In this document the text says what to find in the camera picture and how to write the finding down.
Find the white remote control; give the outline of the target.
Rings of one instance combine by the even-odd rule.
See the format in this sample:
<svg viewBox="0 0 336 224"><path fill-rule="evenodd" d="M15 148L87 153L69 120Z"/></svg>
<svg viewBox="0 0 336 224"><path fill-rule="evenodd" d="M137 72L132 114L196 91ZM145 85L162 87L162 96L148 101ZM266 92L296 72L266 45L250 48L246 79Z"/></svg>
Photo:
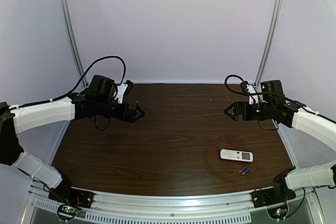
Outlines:
<svg viewBox="0 0 336 224"><path fill-rule="evenodd" d="M219 155L221 159L229 161L251 163L254 160L252 152L246 152L246 151L221 149Z"/></svg>

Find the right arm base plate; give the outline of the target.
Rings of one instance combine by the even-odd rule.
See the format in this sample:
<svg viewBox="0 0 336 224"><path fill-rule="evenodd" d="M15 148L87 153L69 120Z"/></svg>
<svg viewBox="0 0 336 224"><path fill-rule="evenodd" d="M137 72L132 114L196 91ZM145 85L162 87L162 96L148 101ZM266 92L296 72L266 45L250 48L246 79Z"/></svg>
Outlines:
<svg viewBox="0 0 336 224"><path fill-rule="evenodd" d="M266 189L256 188L250 195L254 208L286 203L288 200L296 198L296 193L292 190L279 193L273 187Z"/></svg>

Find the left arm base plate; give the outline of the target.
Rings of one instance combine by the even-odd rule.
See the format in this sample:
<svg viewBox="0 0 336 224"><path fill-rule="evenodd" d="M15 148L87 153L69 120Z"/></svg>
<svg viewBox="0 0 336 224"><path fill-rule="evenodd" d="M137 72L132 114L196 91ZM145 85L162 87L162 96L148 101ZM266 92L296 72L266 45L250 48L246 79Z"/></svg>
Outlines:
<svg viewBox="0 0 336 224"><path fill-rule="evenodd" d="M60 203L68 204L77 208L91 208L94 193L91 191L75 189L70 186L58 186L52 188L48 198Z"/></svg>

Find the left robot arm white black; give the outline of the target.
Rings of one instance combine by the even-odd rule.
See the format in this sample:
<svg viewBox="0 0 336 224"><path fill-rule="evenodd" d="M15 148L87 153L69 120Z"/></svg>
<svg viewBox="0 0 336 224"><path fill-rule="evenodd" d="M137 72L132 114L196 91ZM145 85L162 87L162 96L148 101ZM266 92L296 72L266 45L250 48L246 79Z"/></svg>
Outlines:
<svg viewBox="0 0 336 224"><path fill-rule="evenodd" d="M63 185L64 175L40 158L25 150L18 135L48 124L102 116L134 123L145 116L136 103L124 102L133 82L116 84L114 80L93 76L89 86L80 93L71 92L60 99L50 99L33 105L1 103L1 164L14 166L28 176L56 189L54 194L64 205L71 205L75 192Z"/></svg>

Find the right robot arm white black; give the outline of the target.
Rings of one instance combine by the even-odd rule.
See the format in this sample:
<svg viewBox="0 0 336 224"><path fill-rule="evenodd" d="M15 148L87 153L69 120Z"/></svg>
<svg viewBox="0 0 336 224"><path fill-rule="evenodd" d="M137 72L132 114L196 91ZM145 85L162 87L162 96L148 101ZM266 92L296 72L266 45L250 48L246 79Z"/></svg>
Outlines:
<svg viewBox="0 0 336 224"><path fill-rule="evenodd" d="M286 97L280 80L264 81L258 92L247 81L240 83L241 91L228 91L248 98L228 106L224 113L234 121L273 120L288 128L304 132L331 149L335 149L335 121L313 111L305 104ZM308 168L286 170L274 178L269 192L272 203L279 204L289 192L306 187L335 188L335 162Z"/></svg>

